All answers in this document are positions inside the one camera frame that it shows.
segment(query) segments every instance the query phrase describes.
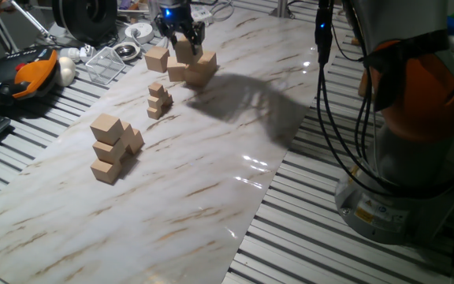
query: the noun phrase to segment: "yellow label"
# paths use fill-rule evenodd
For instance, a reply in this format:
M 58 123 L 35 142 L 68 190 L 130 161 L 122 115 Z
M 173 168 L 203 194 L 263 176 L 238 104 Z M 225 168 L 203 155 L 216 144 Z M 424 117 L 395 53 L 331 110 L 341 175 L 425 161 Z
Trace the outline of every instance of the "yellow label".
M 356 208 L 355 215 L 369 224 L 372 222 L 374 215 L 363 210 L 361 207 Z

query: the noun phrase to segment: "orange object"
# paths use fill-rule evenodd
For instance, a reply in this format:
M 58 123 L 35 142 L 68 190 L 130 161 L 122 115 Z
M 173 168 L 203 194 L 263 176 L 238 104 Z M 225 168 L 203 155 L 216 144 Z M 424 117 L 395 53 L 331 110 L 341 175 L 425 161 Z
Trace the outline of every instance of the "orange object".
M 360 41 L 357 38 L 352 39 L 352 45 L 359 47 L 360 46 Z
M 383 43 L 377 50 L 394 43 Z M 370 71 L 377 92 L 382 74 L 372 67 Z M 431 143 L 453 137 L 454 76 L 434 54 L 409 59 L 403 95 L 382 113 L 390 130 L 405 140 Z
M 22 82 L 29 82 L 28 88 L 25 91 L 14 94 L 15 99 L 22 98 L 26 95 L 32 94 L 43 82 L 48 78 L 57 63 L 57 51 L 52 50 L 52 54 L 48 60 L 31 62 L 22 67 L 15 76 L 15 84 Z

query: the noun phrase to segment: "tower of blocks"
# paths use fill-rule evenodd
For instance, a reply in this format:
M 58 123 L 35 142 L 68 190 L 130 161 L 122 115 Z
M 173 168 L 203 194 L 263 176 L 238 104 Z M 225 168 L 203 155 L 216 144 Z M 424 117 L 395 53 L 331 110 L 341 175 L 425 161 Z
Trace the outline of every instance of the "tower of blocks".
M 134 155 L 143 146 L 141 132 L 108 114 L 99 115 L 91 130 L 97 140 L 92 147 L 98 156 L 91 165 L 92 173 L 97 180 L 113 184 L 122 171 L 122 155 L 125 152 Z
M 169 107 L 173 103 L 173 97 L 157 82 L 148 86 L 150 98 L 148 99 L 148 117 L 158 119 L 162 114 L 162 107 Z

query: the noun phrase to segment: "wooden block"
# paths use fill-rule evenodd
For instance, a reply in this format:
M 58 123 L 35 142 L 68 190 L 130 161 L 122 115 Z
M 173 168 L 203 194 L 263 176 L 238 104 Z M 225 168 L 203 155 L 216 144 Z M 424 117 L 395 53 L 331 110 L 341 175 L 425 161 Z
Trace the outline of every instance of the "wooden block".
M 118 161 L 112 165 L 96 159 L 91 165 L 91 170 L 98 181 L 113 184 L 122 171 L 122 164 Z
M 195 46 L 195 50 L 197 51 L 196 55 L 192 53 L 192 45 L 184 35 L 181 36 L 177 40 L 177 43 L 174 45 L 174 51 L 177 54 L 177 61 L 179 63 L 196 63 L 201 58 L 201 56 L 203 56 L 203 47 Z
M 194 72 L 211 73 L 217 68 L 217 53 L 213 51 L 204 51 L 203 56 L 195 63 L 191 64 L 189 69 Z
M 134 134 L 132 134 L 132 126 L 128 122 L 122 121 L 122 127 L 124 128 L 124 133 L 120 137 L 120 140 L 122 140 L 124 148 L 127 148 Z
M 201 88 L 205 87 L 208 84 L 208 82 L 211 80 L 211 77 L 213 77 L 214 72 L 216 71 L 216 69 L 214 69 L 211 72 L 196 72 L 190 70 L 189 67 L 185 69 L 185 82 L 187 82 L 187 84 L 190 86 Z
M 167 97 L 167 99 L 166 99 L 166 101 L 164 102 L 163 106 L 164 106 L 164 107 L 167 107 L 167 106 L 169 107 L 170 105 L 172 105 L 172 104 L 174 103 L 174 101 L 173 101 L 173 96 L 170 95 L 170 94 L 167 92 L 167 90 L 166 90 L 166 97 Z
M 150 92 L 150 95 L 155 98 L 161 98 L 166 94 L 166 91 L 164 90 L 164 86 L 162 86 L 162 84 L 159 84 L 157 82 L 154 82 L 150 86 L 148 86 L 148 91 Z
M 359 47 L 360 46 L 360 41 L 357 38 L 352 39 L 352 45 Z
M 108 145 L 115 145 L 118 138 L 124 132 L 119 118 L 108 114 L 101 114 L 91 124 L 92 133 L 97 141 Z
M 151 96 L 148 99 L 148 106 L 151 107 L 151 108 L 155 108 L 155 109 L 161 108 L 162 104 L 164 103 L 164 99 L 163 98 L 155 98 L 155 97 Z
M 162 110 L 161 109 L 155 109 L 153 107 L 148 107 L 147 109 L 148 117 L 153 118 L 153 119 L 158 119 L 161 117 Z
M 145 144 L 143 137 L 141 136 L 141 132 L 138 129 L 133 129 L 133 139 L 129 147 L 127 147 L 127 152 L 131 154 L 137 153 L 143 144 Z
M 169 75 L 169 81 L 181 82 L 185 80 L 185 67 L 186 64 L 179 63 L 177 58 L 170 57 L 167 60 L 167 73 Z
M 114 146 L 96 141 L 94 145 L 92 145 L 92 147 L 94 148 L 95 154 L 98 156 L 98 159 L 105 163 L 119 162 L 120 158 L 125 152 L 125 147 L 122 139 L 119 139 Z
M 164 47 L 152 47 L 145 54 L 145 61 L 147 62 L 148 70 L 165 73 L 167 70 L 167 58 L 169 57 L 169 50 Z

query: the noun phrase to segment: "white egg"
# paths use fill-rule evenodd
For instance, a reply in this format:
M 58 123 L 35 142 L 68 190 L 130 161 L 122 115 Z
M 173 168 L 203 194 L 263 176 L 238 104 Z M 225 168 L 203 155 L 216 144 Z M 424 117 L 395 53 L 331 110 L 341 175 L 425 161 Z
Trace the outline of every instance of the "white egg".
M 75 79 L 75 73 L 71 69 L 61 69 L 58 73 L 57 84 L 61 87 L 68 87 Z
M 71 60 L 71 58 L 67 58 L 67 57 L 60 58 L 59 65 L 61 66 L 61 69 L 70 69 L 71 71 L 73 71 L 73 73 L 75 73 L 75 71 L 76 71 L 75 62 L 73 62 L 73 60 Z

